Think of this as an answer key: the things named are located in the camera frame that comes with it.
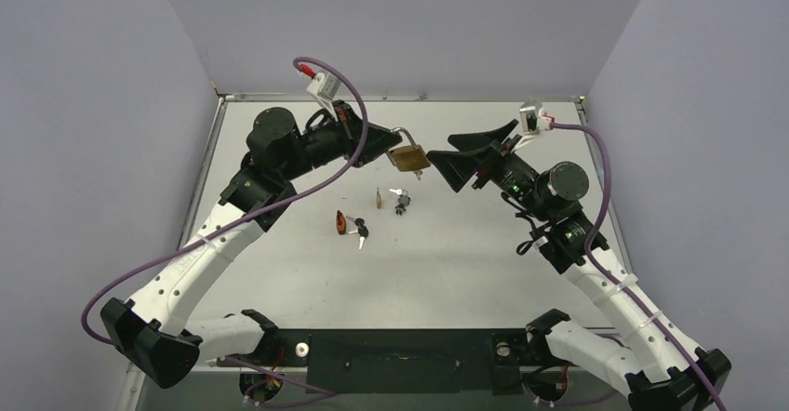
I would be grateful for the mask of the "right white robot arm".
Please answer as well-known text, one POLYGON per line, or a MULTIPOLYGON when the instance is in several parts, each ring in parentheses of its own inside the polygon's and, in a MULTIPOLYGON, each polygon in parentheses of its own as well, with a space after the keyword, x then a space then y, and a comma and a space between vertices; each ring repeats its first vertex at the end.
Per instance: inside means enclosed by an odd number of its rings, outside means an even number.
POLYGON ((551 116, 449 137, 449 149, 430 151, 428 160, 454 191, 495 185, 520 218, 531 226, 529 246, 589 298, 618 333, 604 338, 550 310, 526 327, 527 354, 542 366, 576 365, 606 382, 634 410, 724 408, 720 392, 731 369, 719 350, 706 350, 656 306, 601 234, 611 182, 603 182, 595 219, 581 200, 590 180, 582 167, 561 162, 539 171, 517 150, 547 132, 561 129, 551 116))

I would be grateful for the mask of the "black key bunch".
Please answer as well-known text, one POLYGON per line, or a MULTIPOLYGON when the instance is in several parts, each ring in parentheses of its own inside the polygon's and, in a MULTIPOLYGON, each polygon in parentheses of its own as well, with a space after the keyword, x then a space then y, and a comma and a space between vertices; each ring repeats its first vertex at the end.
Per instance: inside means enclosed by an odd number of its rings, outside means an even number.
POLYGON ((365 241, 369 237, 369 229, 367 227, 366 221, 363 218, 347 217, 347 219, 355 225, 355 229, 348 231, 348 233, 358 235, 358 249, 362 250, 365 241))

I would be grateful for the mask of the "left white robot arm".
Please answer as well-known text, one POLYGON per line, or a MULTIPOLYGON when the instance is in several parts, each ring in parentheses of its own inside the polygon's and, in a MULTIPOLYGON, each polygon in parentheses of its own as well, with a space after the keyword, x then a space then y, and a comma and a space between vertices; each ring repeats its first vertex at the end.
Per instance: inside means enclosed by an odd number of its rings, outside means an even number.
POLYGON ((364 123, 342 100, 314 113, 304 129, 283 107, 259 113, 239 171, 205 222, 164 269, 129 299, 110 299, 100 317, 115 348, 162 389, 206 360, 245 355, 253 364, 277 352, 276 324, 252 309, 219 319, 191 315, 231 263, 301 198, 292 181, 344 158, 360 167, 398 147, 409 133, 364 123))

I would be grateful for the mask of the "orange black padlock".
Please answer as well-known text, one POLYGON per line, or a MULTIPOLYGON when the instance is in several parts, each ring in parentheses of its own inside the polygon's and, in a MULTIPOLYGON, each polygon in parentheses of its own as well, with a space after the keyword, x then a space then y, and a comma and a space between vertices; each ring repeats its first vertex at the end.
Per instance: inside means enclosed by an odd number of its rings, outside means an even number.
POLYGON ((335 225, 339 235, 344 235, 347 233, 347 220, 345 215, 340 210, 336 211, 335 225))

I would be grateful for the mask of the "large brass padlock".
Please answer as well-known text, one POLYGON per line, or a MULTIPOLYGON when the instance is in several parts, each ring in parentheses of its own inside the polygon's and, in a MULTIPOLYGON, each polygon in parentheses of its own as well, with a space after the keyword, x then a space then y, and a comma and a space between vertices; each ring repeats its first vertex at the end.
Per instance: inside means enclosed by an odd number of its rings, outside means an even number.
POLYGON ((415 172, 431 166, 426 152, 417 144, 412 135, 403 127, 395 127, 393 131, 404 137, 405 144, 387 152, 387 156, 400 172, 415 172))

